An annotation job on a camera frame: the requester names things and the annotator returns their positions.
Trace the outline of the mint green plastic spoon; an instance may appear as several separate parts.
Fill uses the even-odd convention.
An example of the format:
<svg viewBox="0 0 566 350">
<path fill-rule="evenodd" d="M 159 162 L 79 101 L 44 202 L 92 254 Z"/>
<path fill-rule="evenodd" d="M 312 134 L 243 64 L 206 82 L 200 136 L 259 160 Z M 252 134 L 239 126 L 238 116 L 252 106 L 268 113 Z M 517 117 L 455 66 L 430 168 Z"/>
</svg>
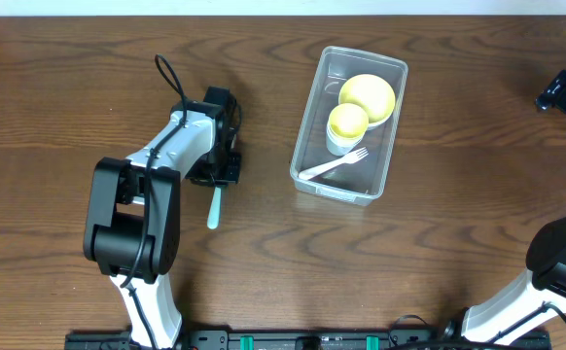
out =
<svg viewBox="0 0 566 350">
<path fill-rule="evenodd" d="M 223 189 L 216 187 L 213 192 L 213 197 L 207 218 L 207 227 L 209 229 L 216 229 L 219 226 L 221 218 Z"/>
</svg>

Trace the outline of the white plastic fork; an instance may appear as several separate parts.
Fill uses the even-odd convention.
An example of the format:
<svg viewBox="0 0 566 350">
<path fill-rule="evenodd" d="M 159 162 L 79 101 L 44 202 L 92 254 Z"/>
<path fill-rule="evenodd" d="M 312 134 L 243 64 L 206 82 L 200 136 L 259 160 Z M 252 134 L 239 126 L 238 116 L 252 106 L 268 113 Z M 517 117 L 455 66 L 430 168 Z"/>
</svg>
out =
<svg viewBox="0 0 566 350">
<path fill-rule="evenodd" d="M 350 152 L 343 157 L 338 159 L 305 169 L 301 171 L 298 177 L 301 180 L 310 180 L 318 175 L 321 175 L 325 172 L 328 172 L 340 165 L 343 164 L 354 164 L 363 158 L 365 158 L 369 154 L 369 151 L 366 148 L 361 148 L 356 151 Z"/>
</svg>

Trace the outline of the white plastic cup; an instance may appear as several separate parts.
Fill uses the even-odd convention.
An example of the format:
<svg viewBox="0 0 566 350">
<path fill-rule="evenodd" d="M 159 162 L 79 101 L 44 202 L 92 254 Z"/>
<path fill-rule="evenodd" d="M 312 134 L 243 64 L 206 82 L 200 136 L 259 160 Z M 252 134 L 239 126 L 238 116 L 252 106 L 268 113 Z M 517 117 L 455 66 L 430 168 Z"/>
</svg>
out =
<svg viewBox="0 0 566 350">
<path fill-rule="evenodd" d="M 328 123 L 326 128 L 327 128 L 327 139 L 329 140 L 329 142 L 341 148 L 355 146 L 358 143 L 360 143 L 365 136 L 364 132 L 362 132 L 359 136 L 354 136 L 351 138 L 340 136 L 335 133 L 334 126 L 331 123 Z"/>
</svg>

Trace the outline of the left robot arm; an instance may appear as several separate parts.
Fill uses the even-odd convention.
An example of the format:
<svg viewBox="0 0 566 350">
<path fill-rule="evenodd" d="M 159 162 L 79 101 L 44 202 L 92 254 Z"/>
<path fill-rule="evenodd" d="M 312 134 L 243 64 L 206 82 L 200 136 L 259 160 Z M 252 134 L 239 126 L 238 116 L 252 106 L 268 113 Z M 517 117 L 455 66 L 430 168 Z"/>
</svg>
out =
<svg viewBox="0 0 566 350">
<path fill-rule="evenodd" d="M 69 334 L 68 349 L 173 349 L 182 328 L 168 272 L 180 241 L 181 183 L 214 190 L 208 226 L 218 226 L 222 190 L 239 179 L 234 141 L 241 112 L 226 88 L 182 100 L 143 149 L 95 166 L 84 237 L 85 257 L 110 277 L 131 320 L 128 332 Z"/>
</svg>

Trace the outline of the clear plastic storage container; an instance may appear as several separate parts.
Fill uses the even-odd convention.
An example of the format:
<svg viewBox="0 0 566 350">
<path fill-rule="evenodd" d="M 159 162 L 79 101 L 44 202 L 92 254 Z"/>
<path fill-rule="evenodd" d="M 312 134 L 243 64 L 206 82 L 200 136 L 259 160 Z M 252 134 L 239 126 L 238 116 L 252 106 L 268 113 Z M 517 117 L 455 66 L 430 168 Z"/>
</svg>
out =
<svg viewBox="0 0 566 350">
<path fill-rule="evenodd" d="M 407 64 L 374 52 L 329 46 L 323 49 L 312 83 L 299 136 L 290 165 L 297 190 L 331 199 L 367 206 L 384 190 L 394 147 L 407 82 Z M 369 154 L 354 164 L 343 164 L 310 180 L 301 180 L 301 171 L 332 161 L 326 146 L 328 116 L 338 103 L 342 85 L 360 74 L 384 79 L 396 94 L 396 106 L 382 126 L 367 131 L 354 148 Z"/>
</svg>

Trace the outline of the white plastic bowl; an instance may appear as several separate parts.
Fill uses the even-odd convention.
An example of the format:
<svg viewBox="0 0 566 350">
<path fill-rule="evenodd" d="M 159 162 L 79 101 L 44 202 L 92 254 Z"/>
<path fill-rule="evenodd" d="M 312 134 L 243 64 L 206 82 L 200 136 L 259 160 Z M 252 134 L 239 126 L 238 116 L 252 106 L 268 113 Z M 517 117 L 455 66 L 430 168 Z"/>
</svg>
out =
<svg viewBox="0 0 566 350">
<path fill-rule="evenodd" d="M 374 129 L 376 129 L 376 128 L 382 126 L 382 125 L 385 124 L 389 119 L 390 119 L 390 117 L 387 117 L 387 118 L 384 118 L 384 119 L 382 119 L 382 120 L 380 120 L 380 121 L 377 121 L 377 122 L 370 122 L 370 123 L 368 124 L 367 131 L 371 131 L 371 130 L 374 130 Z"/>
</svg>

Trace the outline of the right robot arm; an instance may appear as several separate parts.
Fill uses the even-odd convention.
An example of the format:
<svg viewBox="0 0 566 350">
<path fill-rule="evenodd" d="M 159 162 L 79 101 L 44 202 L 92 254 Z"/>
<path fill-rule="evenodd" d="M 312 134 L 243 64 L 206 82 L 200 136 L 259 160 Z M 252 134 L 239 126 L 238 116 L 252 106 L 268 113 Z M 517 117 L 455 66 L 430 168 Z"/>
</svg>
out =
<svg viewBox="0 0 566 350">
<path fill-rule="evenodd" d="M 540 110 L 555 108 L 566 115 L 566 70 L 553 78 L 535 103 Z M 508 346 L 551 318 L 566 320 L 566 217 L 538 231 L 525 260 L 525 269 L 507 287 L 465 311 L 462 321 L 452 326 L 453 335 Z"/>
</svg>

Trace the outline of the yellow plastic cup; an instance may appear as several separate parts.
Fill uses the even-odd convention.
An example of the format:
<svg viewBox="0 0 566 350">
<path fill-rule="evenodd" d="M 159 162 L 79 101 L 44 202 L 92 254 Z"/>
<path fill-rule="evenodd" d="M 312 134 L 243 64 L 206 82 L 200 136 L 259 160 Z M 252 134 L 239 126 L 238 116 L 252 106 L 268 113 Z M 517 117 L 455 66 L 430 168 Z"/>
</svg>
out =
<svg viewBox="0 0 566 350">
<path fill-rule="evenodd" d="M 342 103 L 329 114 L 328 126 L 336 136 L 344 139 L 362 137 L 369 127 L 366 111 L 352 103 Z"/>
</svg>

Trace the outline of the yellow plastic bowl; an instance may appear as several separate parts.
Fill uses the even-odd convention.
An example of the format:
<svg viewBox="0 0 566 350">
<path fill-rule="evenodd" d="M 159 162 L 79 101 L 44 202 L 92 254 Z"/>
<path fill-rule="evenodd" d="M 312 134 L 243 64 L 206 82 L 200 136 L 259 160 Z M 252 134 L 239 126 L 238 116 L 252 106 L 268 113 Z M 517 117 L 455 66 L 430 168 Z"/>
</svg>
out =
<svg viewBox="0 0 566 350">
<path fill-rule="evenodd" d="M 396 94 L 384 79 L 371 74 L 361 74 L 348 79 L 342 85 L 338 103 L 361 107 L 368 115 L 369 126 L 378 126 L 394 112 Z"/>
</svg>

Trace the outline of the grey plastic cup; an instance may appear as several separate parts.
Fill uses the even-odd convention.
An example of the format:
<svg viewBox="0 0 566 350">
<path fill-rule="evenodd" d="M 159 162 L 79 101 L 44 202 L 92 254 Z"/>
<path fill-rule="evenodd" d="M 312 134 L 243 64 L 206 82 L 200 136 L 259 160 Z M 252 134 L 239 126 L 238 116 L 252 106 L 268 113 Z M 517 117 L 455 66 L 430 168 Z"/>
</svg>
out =
<svg viewBox="0 0 566 350">
<path fill-rule="evenodd" d="M 326 146 L 328 151 L 334 156 L 344 156 L 351 152 L 363 139 L 363 136 L 345 138 L 327 129 Z"/>
</svg>

